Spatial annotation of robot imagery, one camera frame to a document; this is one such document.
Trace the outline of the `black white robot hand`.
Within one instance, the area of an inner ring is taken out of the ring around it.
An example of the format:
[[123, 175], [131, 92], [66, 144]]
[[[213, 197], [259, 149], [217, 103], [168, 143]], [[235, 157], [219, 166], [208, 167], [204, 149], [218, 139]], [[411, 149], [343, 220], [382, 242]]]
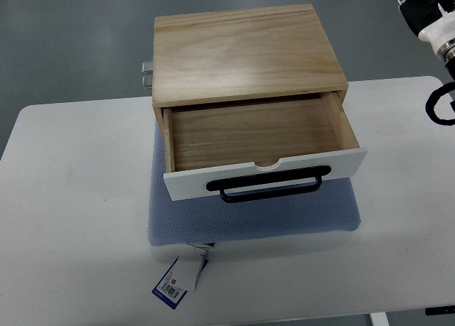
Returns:
[[418, 39], [429, 43], [443, 62], [454, 58], [454, 0], [396, 0]]

